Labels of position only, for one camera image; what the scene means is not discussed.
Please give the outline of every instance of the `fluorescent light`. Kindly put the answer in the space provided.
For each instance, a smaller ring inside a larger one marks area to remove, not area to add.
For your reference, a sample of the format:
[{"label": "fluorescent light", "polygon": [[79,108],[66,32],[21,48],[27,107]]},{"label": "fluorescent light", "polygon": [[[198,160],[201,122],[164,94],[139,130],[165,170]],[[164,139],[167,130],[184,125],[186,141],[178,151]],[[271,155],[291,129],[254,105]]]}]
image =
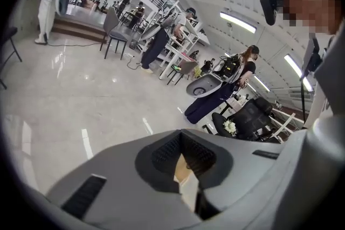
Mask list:
[{"label": "fluorescent light", "polygon": [[244,29],[252,32],[253,34],[255,34],[255,32],[257,30],[256,27],[254,27],[254,26],[244,22],[243,20],[241,20],[241,19],[239,19],[237,17],[230,16],[227,13],[220,12],[220,17],[224,18],[224,19],[226,19],[226,20],[228,20],[230,22],[233,22],[233,23],[235,23],[235,24],[237,24],[237,25],[239,25],[241,27],[243,27]]},{"label": "fluorescent light", "polygon": [[247,85],[256,92],[256,90],[254,89],[254,87],[252,87],[249,83],[247,83]]},{"label": "fluorescent light", "polygon": [[265,86],[265,84],[264,84],[257,76],[254,76],[254,78],[256,78],[256,80],[257,80],[259,83],[261,83],[261,85],[262,85],[263,87],[265,87],[265,89],[266,89],[268,92],[270,92],[269,88],[268,88],[267,86]]},{"label": "fluorescent light", "polygon": [[[286,55],[284,57],[284,59],[290,64],[290,66],[292,67],[292,69],[295,70],[296,74],[298,75],[298,77],[302,76],[302,70],[298,67],[298,65],[295,63],[295,61],[290,57],[290,55]],[[306,89],[311,92],[313,91],[313,87],[310,84],[310,82],[307,80],[307,78],[303,78],[303,84],[306,87]]]}]

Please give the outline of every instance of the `black cable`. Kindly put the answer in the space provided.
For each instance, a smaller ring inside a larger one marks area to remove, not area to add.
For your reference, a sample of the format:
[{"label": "black cable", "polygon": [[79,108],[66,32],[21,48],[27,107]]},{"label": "black cable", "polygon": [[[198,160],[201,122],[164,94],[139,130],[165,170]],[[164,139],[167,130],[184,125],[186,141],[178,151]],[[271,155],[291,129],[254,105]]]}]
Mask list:
[{"label": "black cable", "polygon": [[304,121],[304,123],[306,123],[306,108],[305,108],[305,103],[304,103],[303,80],[301,80],[301,100],[302,100],[303,121]]},{"label": "black cable", "polygon": [[136,68],[131,68],[130,66],[128,66],[128,65],[130,64],[130,62],[131,62],[132,59],[133,59],[133,57],[130,58],[130,60],[129,60],[128,64],[127,64],[127,67],[128,67],[129,69],[132,69],[132,70],[137,70],[137,69],[141,66],[139,62],[136,63],[136,64],[138,65]]},{"label": "black cable", "polygon": [[79,45],[79,44],[73,44],[73,45],[65,45],[65,44],[60,44],[60,45],[52,45],[47,43],[49,46],[80,46],[80,47],[85,47],[85,46],[91,46],[91,45],[96,45],[96,44],[101,44],[101,43],[92,43],[92,44],[87,44],[87,45]]}]

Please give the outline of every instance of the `shoe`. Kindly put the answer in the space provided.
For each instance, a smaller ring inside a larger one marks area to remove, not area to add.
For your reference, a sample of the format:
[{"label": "shoe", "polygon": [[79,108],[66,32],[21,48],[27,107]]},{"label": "shoe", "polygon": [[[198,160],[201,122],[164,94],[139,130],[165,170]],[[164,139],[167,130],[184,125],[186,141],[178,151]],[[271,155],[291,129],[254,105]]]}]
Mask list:
[{"label": "shoe", "polygon": [[145,71],[146,73],[149,73],[149,74],[152,74],[152,73],[153,73],[153,71],[152,71],[150,68],[145,69],[145,68],[142,68],[142,67],[141,67],[141,70],[143,70],[143,71]]},{"label": "shoe", "polygon": [[41,45],[47,45],[47,42],[46,41],[42,41],[42,40],[40,40],[39,38],[37,38],[37,39],[35,39],[34,40],[34,43],[36,43],[36,44],[41,44]]}]

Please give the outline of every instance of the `white flower bouquet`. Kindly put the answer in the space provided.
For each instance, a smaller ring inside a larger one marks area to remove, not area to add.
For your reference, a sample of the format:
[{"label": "white flower bouquet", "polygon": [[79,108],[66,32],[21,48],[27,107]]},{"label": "white flower bouquet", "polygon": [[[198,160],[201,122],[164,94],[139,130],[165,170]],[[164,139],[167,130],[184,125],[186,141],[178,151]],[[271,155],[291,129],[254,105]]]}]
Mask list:
[{"label": "white flower bouquet", "polygon": [[232,136],[236,135],[236,125],[231,121],[225,121],[223,123],[224,129],[229,132]]}]

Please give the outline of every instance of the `gray chair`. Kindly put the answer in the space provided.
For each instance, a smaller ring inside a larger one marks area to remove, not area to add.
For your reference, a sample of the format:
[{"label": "gray chair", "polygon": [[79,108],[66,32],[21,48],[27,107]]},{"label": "gray chair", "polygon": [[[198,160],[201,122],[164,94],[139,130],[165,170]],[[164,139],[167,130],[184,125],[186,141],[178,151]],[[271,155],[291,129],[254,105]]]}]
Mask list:
[{"label": "gray chair", "polygon": [[104,34],[104,37],[103,37],[103,40],[102,40],[102,44],[101,44],[101,48],[99,49],[99,51],[102,50],[103,41],[105,40],[106,35],[108,35],[110,40],[109,40],[109,43],[108,43],[108,47],[107,47],[104,59],[107,58],[107,54],[108,54],[108,50],[109,50],[109,47],[110,47],[110,43],[114,39],[114,40],[118,41],[118,43],[116,44],[115,53],[118,50],[119,42],[121,41],[121,42],[125,43],[124,46],[123,46],[122,53],[121,53],[121,58],[120,58],[120,60],[122,60],[122,56],[123,56],[123,53],[125,51],[128,39],[125,38],[121,33],[113,31],[113,29],[118,26],[119,22],[120,21],[119,21],[118,16],[116,15],[114,7],[110,7],[108,9],[107,16],[106,16],[106,19],[104,20],[104,24],[103,24],[103,29],[106,31],[106,33]]},{"label": "gray chair", "polygon": [[170,82],[172,81],[172,79],[175,77],[175,75],[177,73],[179,73],[181,76],[180,78],[177,80],[177,82],[175,83],[175,85],[177,85],[177,83],[182,79],[182,77],[184,75],[189,74],[194,67],[196,67],[198,65],[198,63],[196,61],[185,61],[184,63],[181,64],[181,70],[177,70],[174,68],[174,65],[171,66],[172,71],[169,73],[168,77],[172,74],[172,72],[175,72],[175,74],[171,77],[171,79],[168,81],[167,85],[170,84]]}]

